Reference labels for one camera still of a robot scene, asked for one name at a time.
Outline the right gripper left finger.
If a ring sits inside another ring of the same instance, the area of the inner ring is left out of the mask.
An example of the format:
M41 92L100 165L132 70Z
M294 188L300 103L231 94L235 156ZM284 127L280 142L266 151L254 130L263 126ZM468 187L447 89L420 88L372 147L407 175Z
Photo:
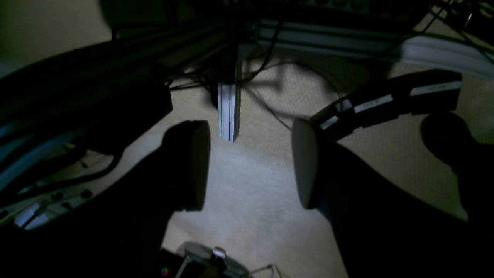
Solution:
M30 231L1 231L1 277L153 278L168 221L203 209L207 121L169 128L161 145L109 188Z

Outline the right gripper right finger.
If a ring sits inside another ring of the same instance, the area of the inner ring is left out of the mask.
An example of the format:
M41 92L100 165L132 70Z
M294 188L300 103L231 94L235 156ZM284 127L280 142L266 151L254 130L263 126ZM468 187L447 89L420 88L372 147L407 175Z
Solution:
M413 197L310 121L291 141L300 202L330 222L350 278L493 277L493 228Z

